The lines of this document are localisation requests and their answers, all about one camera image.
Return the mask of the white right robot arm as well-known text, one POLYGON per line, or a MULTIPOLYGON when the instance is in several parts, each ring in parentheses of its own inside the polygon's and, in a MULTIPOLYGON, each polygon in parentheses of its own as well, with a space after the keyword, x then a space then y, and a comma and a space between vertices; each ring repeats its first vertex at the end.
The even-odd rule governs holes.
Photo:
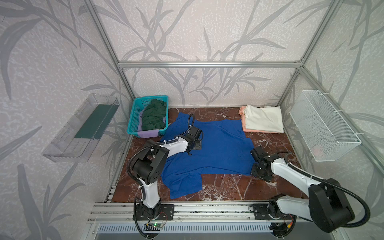
POLYGON ((340 184, 334 179, 327 183, 315 178, 294 166, 285 157, 287 153, 268 155, 261 147, 250 151, 255 163, 251 175, 265 182, 273 176, 279 176, 290 182, 307 198, 299 199, 285 194, 269 200, 267 212, 273 219, 285 215, 295 215, 312 221, 320 230, 330 233, 355 219, 355 213, 346 193, 339 189, 340 184))

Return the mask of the blue t shirt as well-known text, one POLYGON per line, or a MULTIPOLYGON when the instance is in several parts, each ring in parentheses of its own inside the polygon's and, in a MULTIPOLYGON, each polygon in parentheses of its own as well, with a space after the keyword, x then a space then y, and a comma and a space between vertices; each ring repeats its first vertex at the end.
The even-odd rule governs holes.
POLYGON ((195 121, 194 126, 203 132, 201 149, 169 157, 161 175, 172 200, 201 191, 202 175, 249 176, 255 162, 254 144, 240 120, 195 121))

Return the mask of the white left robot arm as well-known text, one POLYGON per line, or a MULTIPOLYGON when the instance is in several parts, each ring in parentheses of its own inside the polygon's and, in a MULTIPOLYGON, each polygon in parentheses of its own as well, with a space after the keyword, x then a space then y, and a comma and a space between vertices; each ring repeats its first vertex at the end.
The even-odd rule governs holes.
POLYGON ((161 198, 158 192, 158 178, 166 161, 179 153, 191 155, 193 149, 201 147, 204 133, 190 126, 172 140, 154 142, 149 140, 133 155, 127 164, 127 173, 141 189, 142 198, 134 204, 134 220, 153 220, 161 214, 161 198))

